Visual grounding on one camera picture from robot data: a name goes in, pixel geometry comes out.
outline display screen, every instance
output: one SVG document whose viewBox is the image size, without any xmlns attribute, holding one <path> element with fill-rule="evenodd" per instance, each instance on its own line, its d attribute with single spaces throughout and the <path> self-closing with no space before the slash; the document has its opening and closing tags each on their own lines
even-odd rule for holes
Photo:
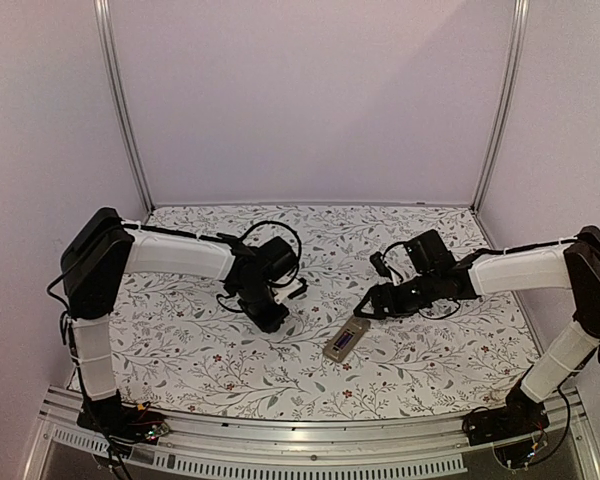
<svg viewBox="0 0 600 480">
<path fill-rule="evenodd" d="M 342 350 L 344 347 L 347 346 L 347 343 L 349 343 L 352 338 L 353 338 L 353 333 L 344 332 L 342 335 L 340 335 L 340 338 L 338 340 L 336 340 L 336 343 L 333 346 L 335 348 L 337 348 L 338 350 Z"/>
</svg>

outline light purple wall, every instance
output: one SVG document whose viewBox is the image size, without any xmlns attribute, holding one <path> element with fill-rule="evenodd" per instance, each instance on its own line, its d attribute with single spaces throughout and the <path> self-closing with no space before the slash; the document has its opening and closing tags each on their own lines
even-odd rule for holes
<svg viewBox="0 0 600 480">
<path fill-rule="evenodd" d="M 0 479 L 17 478 L 44 392 L 69 372 L 45 286 L 107 204 L 142 213 L 93 3 L 0 1 Z"/>
<path fill-rule="evenodd" d="M 600 1 L 531 2 L 514 103 L 482 218 L 500 245 L 600 227 Z M 524 296 L 543 343 L 570 321 L 566 291 Z M 600 445 L 600 366 L 578 377 Z"/>
<path fill-rule="evenodd" d="M 113 2 L 156 202 L 469 204 L 513 5 Z"/>
</svg>

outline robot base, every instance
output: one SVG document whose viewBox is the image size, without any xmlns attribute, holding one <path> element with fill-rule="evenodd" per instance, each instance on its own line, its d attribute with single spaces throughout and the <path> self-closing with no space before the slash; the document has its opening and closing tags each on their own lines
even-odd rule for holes
<svg viewBox="0 0 600 480">
<path fill-rule="evenodd" d="M 543 404 L 521 421 L 519 412 L 511 407 L 478 410 L 464 418 L 462 429 L 469 438 L 469 445 L 499 442 L 508 438 L 528 435 L 549 426 L 549 418 Z"/>
<path fill-rule="evenodd" d="M 122 444 L 156 445 L 158 438 L 169 433 L 164 415 L 147 410 L 142 405 L 122 405 L 120 392 L 104 400 L 85 399 L 77 424 L 87 430 L 106 433 L 113 441 L 119 440 Z"/>
</svg>

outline metal rail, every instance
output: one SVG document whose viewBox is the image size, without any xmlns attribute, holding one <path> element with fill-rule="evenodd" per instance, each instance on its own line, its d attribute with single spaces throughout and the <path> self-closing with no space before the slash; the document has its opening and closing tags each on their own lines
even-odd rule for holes
<svg viewBox="0 0 600 480">
<path fill-rule="evenodd" d="M 480 180 L 476 192 L 473 196 L 471 207 L 474 211 L 480 213 L 484 205 L 493 170 L 500 151 L 500 144 L 504 137 L 504 131 L 507 124 L 507 118 L 511 109 L 513 90 L 518 75 L 518 65 L 522 56 L 522 45 L 524 43 L 524 33 L 527 26 L 527 14 L 529 11 L 529 0 L 516 0 L 516 6 L 513 15 L 513 27 L 511 30 L 511 41 L 509 42 L 509 55 L 507 58 L 507 67 L 505 70 L 502 91 L 500 92 L 500 102 L 496 118 L 493 122 L 487 153 L 482 165 Z"/>
<path fill-rule="evenodd" d="M 116 53 L 116 45 L 113 35 L 113 25 L 111 23 L 111 12 L 109 10 L 109 0 L 95 0 L 95 13 L 98 22 L 98 32 L 100 34 L 100 43 L 102 45 L 102 55 L 111 88 L 111 96 L 118 117 L 120 133 L 127 152 L 131 174 L 136 184 L 138 194 L 146 213 L 155 209 L 155 205 L 149 191 L 149 183 L 142 166 L 140 152 L 136 143 L 133 128 L 131 126 L 131 117 L 127 108 L 127 101 L 122 88 L 122 77 L 120 75 L 120 66 Z"/>
<path fill-rule="evenodd" d="M 572 407 L 572 422 L 583 424 L 586 415 L 576 390 L 569 389 L 566 393 Z M 106 442 L 102 436 L 76 426 L 81 405 L 78 392 L 49 388 L 39 414 L 45 426 L 38 442 L 40 452 L 46 454 L 49 442 L 56 441 L 104 455 Z M 551 421 L 548 430 L 563 428 L 566 413 L 562 399 L 554 395 L 545 406 Z M 197 478 L 240 478 L 239 475 L 248 474 L 251 478 L 268 475 L 270 480 L 300 480 L 298 472 L 306 474 L 302 480 L 321 480 L 329 475 L 332 479 L 363 479 L 367 474 L 368 478 L 377 479 L 392 478 L 391 475 L 435 478 L 466 471 L 463 453 L 491 448 L 490 444 L 469 446 L 462 432 L 466 412 L 320 422 L 163 413 L 172 432 L 155 447 L 137 445 L 128 461 Z M 42 464 L 36 455 L 32 458 L 29 462 L 32 466 Z M 35 471 L 32 468 L 31 475 L 25 478 L 38 478 Z M 360 477 L 349 472 L 358 472 Z"/>
</svg>

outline floral tablecloth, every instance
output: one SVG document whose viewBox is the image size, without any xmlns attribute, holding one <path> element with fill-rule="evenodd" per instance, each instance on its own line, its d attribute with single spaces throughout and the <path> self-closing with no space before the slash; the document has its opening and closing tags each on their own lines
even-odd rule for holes
<svg viewBox="0 0 600 480">
<path fill-rule="evenodd" d="M 470 410 L 502 401 L 537 359 L 509 293 L 462 302 L 450 318 L 375 321 L 343 364 L 322 348 L 380 279 L 369 255 L 437 229 L 457 258 L 485 240 L 463 208 L 377 206 L 165 207 L 152 225 L 240 234 L 260 220 L 295 228 L 303 241 L 307 293 L 264 334 L 218 306 L 219 282 L 133 274 L 122 282 L 111 322 L 113 366 L 126 401 L 165 409 L 284 420 L 377 419 Z M 250 237 L 274 234 L 263 227 Z M 276 230 L 289 240 L 284 230 Z M 389 255 L 412 275 L 408 257 Z M 453 305 L 427 312 L 440 317 Z"/>
</svg>

